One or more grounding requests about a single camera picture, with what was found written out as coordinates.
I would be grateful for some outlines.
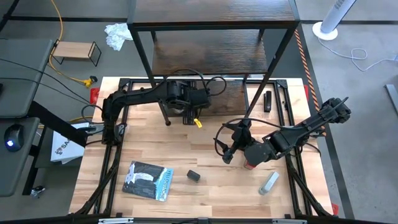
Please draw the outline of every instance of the dark wooden shelf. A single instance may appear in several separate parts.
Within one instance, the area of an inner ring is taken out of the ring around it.
[[[168,22],[294,21],[289,0],[137,0],[140,25]]]
[[[198,80],[197,87],[203,88]],[[210,93],[219,93],[224,88],[224,82],[215,81],[208,85]],[[226,115],[244,115],[246,113],[246,104],[244,102],[244,89],[242,81],[227,81],[227,88],[224,93],[211,97],[211,106],[203,109],[200,116],[226,116]],[[168,110],[170,117],[180,116]]]
[[[266,73],[258,30],[156,32],[152,72],[168,75],[180,68],[211,74]]]

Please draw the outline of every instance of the wooden stool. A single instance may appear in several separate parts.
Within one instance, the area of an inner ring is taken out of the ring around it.
[[[94,62],[92,56],[95,48],[98,49],[99,55]],[[97,66],[100,57],[101,57],[101,50],[96,44],[93,43],[81,43],[81,42],[66,42],[66,41],[59,41],[57,40],[55,43],[55,50],[52,54],[52,57],[59,63],[62,64],[65,58],[79,58],[79,59],[89,59],[93,62],[94,66]],[[61,62],[59,62],[55,57],[62,57]]]

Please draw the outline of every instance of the gray floor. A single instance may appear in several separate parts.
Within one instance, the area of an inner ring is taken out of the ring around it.
[[[347,19],[373,19],[371,13],[367,13],[370,9],[376,12],[376,16],[373,15],[375,19],[394,19],[396,18],[394,7],[396,9],[398,4],[393,1],[383,0],[380,1],[380,4],[376,5],[372,4],[371,0],[357,1],[358,3],[356,3],[352,11],[347,15]],[[111,0],[97,0],[96,4],[89,4],[90,1],[81,0],[56,2],[63,16],[125,17],[127,14],[125,7],[127,5],[126,0],[118,1],[117,4]],[[297,0],[300,17],[307,20],[323,19],[333,2],[334,0]],[[4,13],[4,9],[10,3],[10,0],[0,2],[0,14]],[[22,0],[15,15],[56,16],[56,13],[50,1]],[[96,41],[103,51],[103,56],[98,67],[94,67],[90,62],[76,61],[65,61],[63,65],[56,65],[56,67],[67,75],[78,78],[88,78],[90,75],[96,75],[100,81],[103,76],[144,76],[146,73],[133,42],[125,42],[120,52],[115,52],[105,44],[106,34],[103,30],[107,24],[97,22],[65,22],[64,40],[80,42]],[[0,33],[0,37],[55,40],[58,38],[59,30],[58,22],[11,21]],[[349,196],[353,203],[356,218],[396,222],[398,214],[394,200],[397,198],[397,179],[394,178],[396,175],[390,171],[395,168],[395,164],[393,163],[393,158],[395,157],[389,157],[388,152],[393,149],[391,146],[394,143],[392,141],[394,140],[394,136],[391,135],[394,134],[392,130],[396,133],[397,123],[394,123],[394,119],[397,117],[396,114],[393,117],[391,113],[392,106],[382,88],[383,83],[387,82],[395,83],[398,86],[397,79],[395,79],[395,82],[393,79],[397,73],[394,73],[396,67],[392,67],[389,64],[382,64],[380,67],[374,68],[372,73],[358,73],[352,68],[353,65],[350,60],[336,58],[331,53],[325,51],[325,49],[320,48],[315,42],[316,40],[312,38],[309,26],[304,26],[304,31],[305,37],[310,44],[308,49],[314,63],[314,70],[322,98],[325,100],[336,96],[336,94],[339,97],[350,96],[348,105],[352,107],[355,114],[358,114],[357,116],[353,116],[347,125],[332,127],[336,148],[338,149],[346,182],[348,183],[347,188],[349,189]],[[336,47],[336,50],[347,51],[351,46],[363,45],[362,47],[369,49],[370,61],[394,54],[394,49],[389,47],[397,39],[396,35],[394,36],[393,34],[396,31],[394,28],[386,28],[384,30],[390,34],[388,39],[379,37],[380,31],[370,30],[368,27],[358,27],[355,32],[349,34],[344,34],[345,31],[346,28],[341,29],[342,35],[340,37],[342,39],[344,35],[348,35],[349,37],[350,35],[358,35],[355,37],[360,37],[362,42],[331,42],[330,44]],[[265,43],[267,56],[271,57],[275,51],[275,46],[278,44],[278,39],[282,37],[282,33],[279,30],[267,30],[265,36],[267,37],[267,42]],[[152,58],[152,39],[150,35],[142,34],[142,40],[144,41],[148,58]],[[299,55],[297,44],[293,40],[289,44],[287,53],[283,56],[274,76],[296,77],[298,75],[301,77],[303,68]],[[46,69],[46,72],[55,75],[82,96],[89,96],[89,91],[86,88],[76,85],[76,83],[66,78],[57,76],[49,68]],[[47,77],[44,77],[43,82],[49,85],[56,85],[56,83],[53,83]],[[80,103],[76,103],[45,88],[40,87],[36,100],[65,120],[80,116]],[[55,106],[52,100],[62,101],[63,107]],[[369,127],[372,128],[366,128],[364,126],[365,121],[369,121],[371,124]],[[389,121],[387,123],[389,129],[382,128],[382,125],[385,125],[387,121]],[[347,139],[351,143],[343,144],[343,141]],[[333,203],[340,204],[330,159],[326,152],[327,149],[326,147],[322,147],[322,141],[320,145],[320,149],[323,151],[322,162],[331,200]],[[39,172],[39,178],[36,183],[45,185],[48,191],[38,200],[22,197],[19,194],[15,194],[15,196],[10,198],[0,198],[0,207],[6,208],[0,212],[0,220],[48,217],[64,215],[68,212],[78,169],[59,167],[51,170],[40,170]],[[22,184],[23,181],[21,181],[20,189],[17,192],[21,191]]]

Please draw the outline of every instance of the small black block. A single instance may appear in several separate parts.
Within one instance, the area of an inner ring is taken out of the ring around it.
[[[200,175],[197,174],[196,172],[189,170],[187,173],[187,177],[195,182],[198,182],[200,179]]]

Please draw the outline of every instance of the wooden tabletop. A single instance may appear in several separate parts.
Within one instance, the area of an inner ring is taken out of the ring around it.
[[[294,21],[289,0],[137,0],[137,26],[167,22]]]
[[[102,106],[104,98],[117,90],[118,83],[117,77],[103,78],[98,98],[99,106]],[[303,83],[298,78],[288,78],[287,83],[295,122],[299,123],[310,116]],[[140,87],[149,85],[134,85],[135,89]],[[248,85],[249,100],[253,98],[257,88],[258,85]],[[267,85],[264,92],[267,90],[273,91],[272,86]],[[270,113],[263,112],[263,100],[260,97],[251,117],[278,124],[274,93],[272,97]],[[184,126],[181,118],[171,118],[172,125],[166,127],[157,103],[130,106],[127,120],[129,126],[123,142],[112,214],[123,212],[124,217],[161,218],[283,218],[287,213],[293,215],[284,158],[262,163],[254,170],[247,170],[243,168],[242,152],[238,151],[234,155],[230,165],[225,164],[216,154],[213,146],[216,131],[223,122],[236,117],[202,117],[201,129],[196,126]],[[94,120],[101,120],[100,111],[97,109]],[[258,140],[274,130],[273,127],[256,122],[253,122],[251,128],[253,136]],[[92,136],[89,141],[100,137]],[[223,131],[220,140],[230,144],[231,131]],[[86,147],[70,205],[71,212],[77,211],[97,187],[104,152],[105,146],[101,144]],[[319,153],[305,146],[302,160],[309,189],[326,211],[331,213],[331,202]],[[166,202],[121,191],[131,161],[174,168]],[[186,174],[190,169],[201,175],[199,183],[187,179]],[[259,195],[259,186],[273,171],[280,174],[279,179],[267,195]],[[105,207],[107,195],[106,189],[102,209]],[[298,197],[304,212],[300,190]]]

